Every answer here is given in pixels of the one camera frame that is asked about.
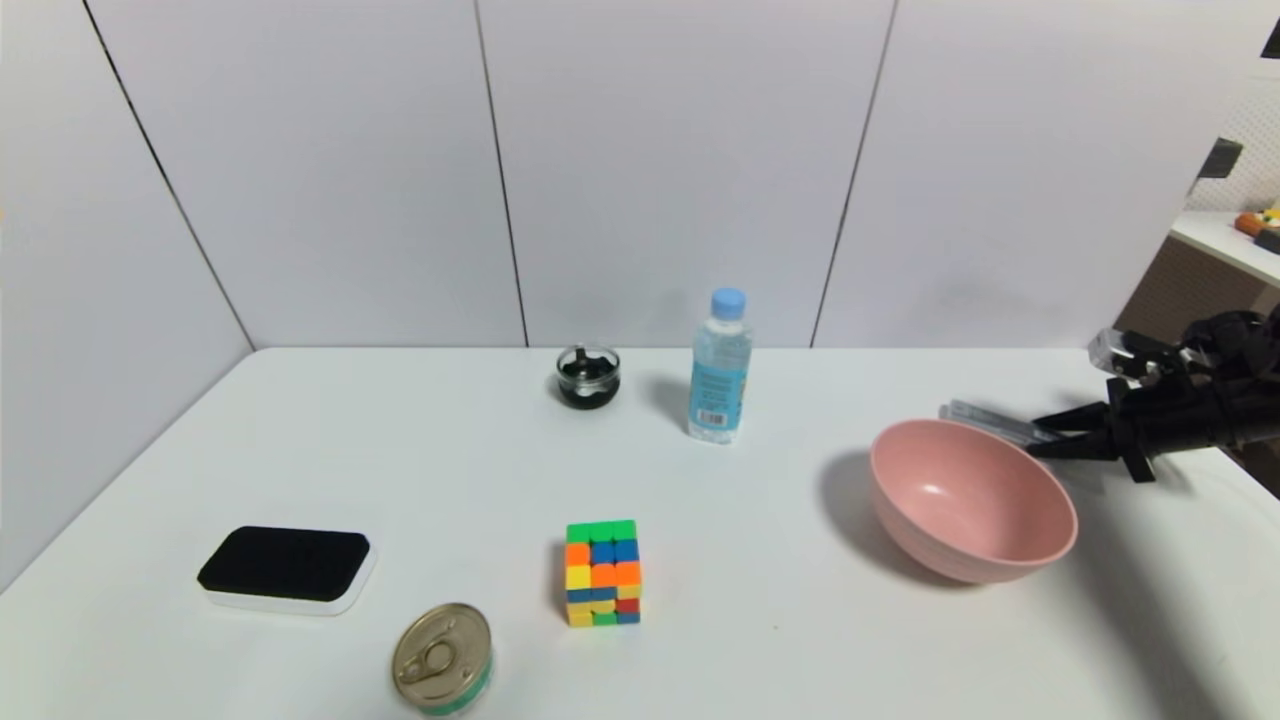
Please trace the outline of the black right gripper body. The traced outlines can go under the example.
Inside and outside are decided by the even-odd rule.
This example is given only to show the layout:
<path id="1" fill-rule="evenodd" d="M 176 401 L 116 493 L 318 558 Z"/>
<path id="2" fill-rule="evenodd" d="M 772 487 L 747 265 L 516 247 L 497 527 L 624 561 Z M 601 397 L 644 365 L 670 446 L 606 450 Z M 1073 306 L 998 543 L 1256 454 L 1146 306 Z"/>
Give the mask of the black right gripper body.
<path id="1" fill-rule="evenodd" d="M 1111 446 L 1137 483 L 1155 480 L 1151 459 L 1236 442 L 1228 402 L 1212 384 L 1166 377 L 1152 386 L 1107 380 Z"/>

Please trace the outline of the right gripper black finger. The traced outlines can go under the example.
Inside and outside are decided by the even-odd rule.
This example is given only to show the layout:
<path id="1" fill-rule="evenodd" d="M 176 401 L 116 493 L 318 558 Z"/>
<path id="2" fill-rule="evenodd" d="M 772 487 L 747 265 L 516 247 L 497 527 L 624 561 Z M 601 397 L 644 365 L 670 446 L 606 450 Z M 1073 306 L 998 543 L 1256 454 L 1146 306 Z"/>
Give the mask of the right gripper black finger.
<path id="1" fill-rule="evenodd" d="M 1088 460 L 1111 462 L 1119 460 L 1119 451 L 1108 429 L 1084 432 L 1055 432 L 1039 437 L 1027 446 L 1027 452 L 1038 459 Z"/>
<path id="2" fill-rule="evenodd" d="M 1061 413 L 1034 419 L 1032 423 L 1053 433 L 1088 433 L 1108 427 L 1111 407 L 1107 402 L 1085 404 Z"/>

